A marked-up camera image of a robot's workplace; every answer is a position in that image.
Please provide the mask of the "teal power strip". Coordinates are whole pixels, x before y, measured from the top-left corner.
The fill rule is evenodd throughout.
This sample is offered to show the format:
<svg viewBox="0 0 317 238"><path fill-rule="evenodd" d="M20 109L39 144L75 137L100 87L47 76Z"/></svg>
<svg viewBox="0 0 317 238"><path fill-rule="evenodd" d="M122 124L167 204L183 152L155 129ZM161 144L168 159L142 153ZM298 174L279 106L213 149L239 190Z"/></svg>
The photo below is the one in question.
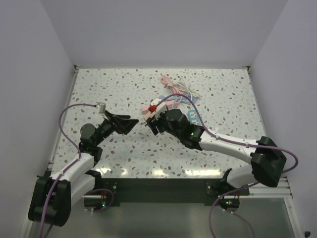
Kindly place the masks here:
<svg viewBox="0 0 317 238"><path fill-rule="evenodd" d="M195 110L189 110L187 117L190 123L201 126L201 120L198 117L198 114Z"/></svg>

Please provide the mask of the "pink power strip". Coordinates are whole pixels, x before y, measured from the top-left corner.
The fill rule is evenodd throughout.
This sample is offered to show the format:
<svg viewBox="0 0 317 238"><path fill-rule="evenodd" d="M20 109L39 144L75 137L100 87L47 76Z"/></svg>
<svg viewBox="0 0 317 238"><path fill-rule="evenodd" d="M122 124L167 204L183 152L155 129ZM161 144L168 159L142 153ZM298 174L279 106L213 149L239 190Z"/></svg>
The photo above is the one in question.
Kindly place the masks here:
<svg viewBox="0 0 317 238"><path fill-rule="evenodd" d="M174 100L165 102L166 105L167 105L167 110L171 110L172 109L172 106L174 105L174 102L175 102ZM156 119L155 116L152 115L149 112L148 108L149 108L149 106L142 108L142 114L143 114L144 121L146 121L147 119L152 119L152 118Z"/></svg>

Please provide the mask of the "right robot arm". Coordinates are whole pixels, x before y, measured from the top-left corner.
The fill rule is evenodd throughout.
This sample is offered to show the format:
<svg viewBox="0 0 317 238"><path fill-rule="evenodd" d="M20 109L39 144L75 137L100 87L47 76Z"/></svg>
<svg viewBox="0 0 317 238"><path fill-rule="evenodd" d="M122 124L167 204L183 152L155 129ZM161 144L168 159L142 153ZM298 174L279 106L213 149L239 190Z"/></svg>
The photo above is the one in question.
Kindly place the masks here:
<svg viewBox="0 0 317 238"><path fill-rule="evenodd" d="M278 186L286 157L268 137L245 140L214 133L189 122L179 109L153 113L146 124L153 134L167 132L189 149L218 152L245 162L245 166L225 171L214 185L219 192L231 195L238 188L257 182L268 187Z"/></svg>

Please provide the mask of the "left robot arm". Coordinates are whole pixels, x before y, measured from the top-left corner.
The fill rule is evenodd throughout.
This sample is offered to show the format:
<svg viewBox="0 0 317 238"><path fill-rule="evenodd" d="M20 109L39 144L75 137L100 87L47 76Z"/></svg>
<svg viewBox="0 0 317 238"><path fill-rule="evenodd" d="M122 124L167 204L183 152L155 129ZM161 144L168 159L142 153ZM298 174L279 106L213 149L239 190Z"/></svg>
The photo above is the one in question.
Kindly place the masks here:
<svg viewBox="0 0 317 238"><path fill-rule="evenodd" d="M127 135L139 122L128 115L108 111L98 126L87 123L80 129L80 153L60 171L38 177L28 211L30 221L62 227L72 206L86 193L98 194L103 188L101 173L94 166L100 161L99 146L113 133Z"/></svg>

